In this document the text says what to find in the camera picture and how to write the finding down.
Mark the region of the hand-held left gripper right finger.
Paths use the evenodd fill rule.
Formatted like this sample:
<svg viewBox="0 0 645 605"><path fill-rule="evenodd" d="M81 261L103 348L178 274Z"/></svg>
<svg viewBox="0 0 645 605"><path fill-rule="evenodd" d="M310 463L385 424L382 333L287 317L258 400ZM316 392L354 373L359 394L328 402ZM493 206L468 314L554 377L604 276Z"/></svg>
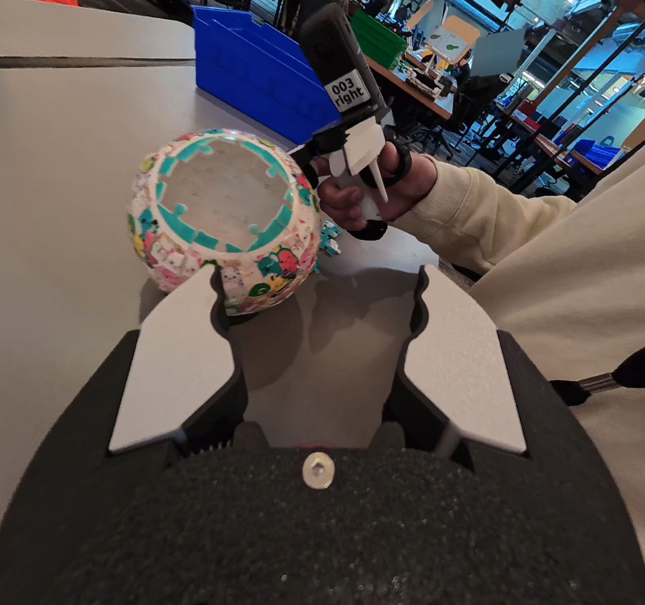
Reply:
<svg viewBox="0 0 645 605"><path fill-rule="evenodd" d="M527 451L496 327L464 290L433 265L420 267L385 416L408 448L450 458L475 442Z"/></svg>

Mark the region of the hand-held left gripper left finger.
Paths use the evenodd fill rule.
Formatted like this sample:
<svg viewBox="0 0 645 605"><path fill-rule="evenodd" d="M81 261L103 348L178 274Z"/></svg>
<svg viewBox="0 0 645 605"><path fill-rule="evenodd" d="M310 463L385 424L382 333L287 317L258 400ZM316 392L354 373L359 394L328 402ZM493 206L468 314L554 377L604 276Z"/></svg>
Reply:
<svg viewBox="0 0 645 605"><path fill-rule="evenodd" d="M248 390L224 300L221 270L207 264L142 322L110 453L164 440L185 452L231 442Z"/></svg>

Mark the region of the colourful puzzle ball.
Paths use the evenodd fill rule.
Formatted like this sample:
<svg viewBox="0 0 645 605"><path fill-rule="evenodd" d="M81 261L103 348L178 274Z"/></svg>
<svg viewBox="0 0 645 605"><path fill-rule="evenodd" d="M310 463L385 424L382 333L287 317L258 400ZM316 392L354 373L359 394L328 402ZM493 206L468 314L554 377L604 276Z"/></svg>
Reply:
<svg viewBox="0 0 645 605"><path fill-rule="evenodd" d="M294 158L228 128L180 135L147 156L127 219L133 248L164 293L212 264L229 316L292 296L315 268L322 225Z"/></svg>

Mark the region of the person's right forearm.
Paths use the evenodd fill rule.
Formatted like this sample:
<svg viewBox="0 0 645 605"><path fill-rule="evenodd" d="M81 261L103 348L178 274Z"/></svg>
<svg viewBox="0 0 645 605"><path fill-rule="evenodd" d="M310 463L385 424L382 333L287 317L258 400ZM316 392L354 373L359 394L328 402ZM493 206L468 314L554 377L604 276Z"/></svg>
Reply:
<svg viewBox="0 0 645 605"><path fill-rule="evenodd" d="M576 203L565 196L526 198L477 169L416 155L413 167L436 173L432 189L391 223L441 259L484 275L555 225Z"/></svg>

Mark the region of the person's right hand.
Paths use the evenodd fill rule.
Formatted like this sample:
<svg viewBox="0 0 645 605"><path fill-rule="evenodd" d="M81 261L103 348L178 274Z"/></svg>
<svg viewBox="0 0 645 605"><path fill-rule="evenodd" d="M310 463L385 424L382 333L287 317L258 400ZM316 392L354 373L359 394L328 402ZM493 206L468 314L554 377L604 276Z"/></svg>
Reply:
<svg viewBox="0 0 645 605"><path fill-rule="evenodd" d="M381 219L385 222L394 222L409 212L431 192L437 181L437 168L433 161L416 153L410 154L410 160L407 175L389 187L389 201L376 201ZM397 147L392 142L386 142L378 158L384 181L395 178L400 163L402 160ZM321 210L346 231L361 231L367 226L367 218L360 206L366 192L362 184L341 188L333 175L323 178L317 188Z"/></svg>

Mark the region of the green plastic bin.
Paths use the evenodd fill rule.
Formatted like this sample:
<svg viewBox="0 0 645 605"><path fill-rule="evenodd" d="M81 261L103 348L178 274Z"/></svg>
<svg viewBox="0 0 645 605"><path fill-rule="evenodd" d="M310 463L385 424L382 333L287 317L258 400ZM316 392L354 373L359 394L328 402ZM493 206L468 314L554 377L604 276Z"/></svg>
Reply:
<svg viewBox="0 0 645 605"><path fill-rule="evenodd" d="M396 69L407 48L404 37L361 9L354 12L351 28L365 56L387 70Z"/></svg>

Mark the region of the long wooden workbench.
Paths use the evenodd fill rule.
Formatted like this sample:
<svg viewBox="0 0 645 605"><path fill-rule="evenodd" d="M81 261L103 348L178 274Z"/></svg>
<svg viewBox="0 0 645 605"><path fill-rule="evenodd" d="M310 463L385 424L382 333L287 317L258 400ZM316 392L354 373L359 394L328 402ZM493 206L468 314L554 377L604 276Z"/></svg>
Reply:
<svg viewBox="0 0 645 605"><path fill-rule="evenodd" d="M454 94L452 92L448 93L446 97L435 96L430 91L424 92L415 83L403 80L394 71L385 69L372 58L365 57L365 59L378 84L388 83L386 90L405 93L441 119L448 120L452 116L454 109Z"/></svg>

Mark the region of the black office chair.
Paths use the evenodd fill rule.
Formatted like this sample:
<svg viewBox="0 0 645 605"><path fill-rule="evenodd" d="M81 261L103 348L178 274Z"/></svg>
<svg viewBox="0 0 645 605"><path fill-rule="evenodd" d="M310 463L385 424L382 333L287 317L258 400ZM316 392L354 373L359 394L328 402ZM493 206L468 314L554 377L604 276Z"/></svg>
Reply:
<svg viewBox="0 0 645 605"><path fill-rule="evenodd" d="M496 81L496 76L475 76L463 79L457 84L456 91L452 93L453 109L447 119L423 106L410 106L406 111L407 118L402 122L400 133L404 138L413 141L414 137L424 130L423 152L432 141L434 149L443 145L449 156L453 157L454 150L449 147L444 133L446 131L460 133L467 130L480 116L482 110L489 105L487 92Z"/></svg>

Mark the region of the blue plastic bin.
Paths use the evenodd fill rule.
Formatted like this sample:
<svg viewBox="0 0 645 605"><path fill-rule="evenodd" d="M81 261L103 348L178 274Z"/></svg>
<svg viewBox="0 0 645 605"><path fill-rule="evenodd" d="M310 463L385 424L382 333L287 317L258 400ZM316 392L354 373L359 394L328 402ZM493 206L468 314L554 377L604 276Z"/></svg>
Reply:
<svg viewBox="0 0 645 605"><path fill-rule="evenodd" d="M251 12L192 6L196 85L302 144L340 119L299 45Z"/></svg>

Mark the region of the tan board green shapes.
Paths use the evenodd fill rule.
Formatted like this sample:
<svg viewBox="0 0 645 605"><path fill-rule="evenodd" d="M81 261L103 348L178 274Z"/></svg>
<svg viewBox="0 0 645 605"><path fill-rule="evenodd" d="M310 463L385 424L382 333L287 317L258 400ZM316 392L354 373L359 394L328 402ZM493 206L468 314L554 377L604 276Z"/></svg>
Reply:
<svg viewBox="0 0 645 605"><path fill-rule="evenodd" d="M427 46L434 58L433 70L443 74L456 65L472 49L480 29L456 15L449 15L443 23L432 29Z"/></svg>

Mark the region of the black badge reel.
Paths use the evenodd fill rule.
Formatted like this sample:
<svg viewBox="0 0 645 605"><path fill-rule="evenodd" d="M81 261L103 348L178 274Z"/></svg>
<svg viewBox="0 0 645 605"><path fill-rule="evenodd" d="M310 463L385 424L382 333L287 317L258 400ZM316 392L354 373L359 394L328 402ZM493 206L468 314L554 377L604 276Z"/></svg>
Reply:
<svg viewBox="0 0 645 605"><path fill-rule="evenodd" d="M634 352L612 372L579 381L550 381L567 406L580 406L591 396L614 389L644 389L644 348Z"/></svg>

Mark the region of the row of blue storage bins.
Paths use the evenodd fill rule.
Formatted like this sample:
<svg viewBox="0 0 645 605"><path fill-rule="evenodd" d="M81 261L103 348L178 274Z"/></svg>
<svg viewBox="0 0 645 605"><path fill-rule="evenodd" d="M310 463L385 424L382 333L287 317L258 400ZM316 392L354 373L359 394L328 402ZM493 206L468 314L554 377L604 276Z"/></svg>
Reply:
<svg viewBox="0 0 645 605"><path fill-rule="evenodd" d="M599 170L605 170L620 154L621 147L604 145L591 139L577 141L569 152L575 152Z"/></svg>

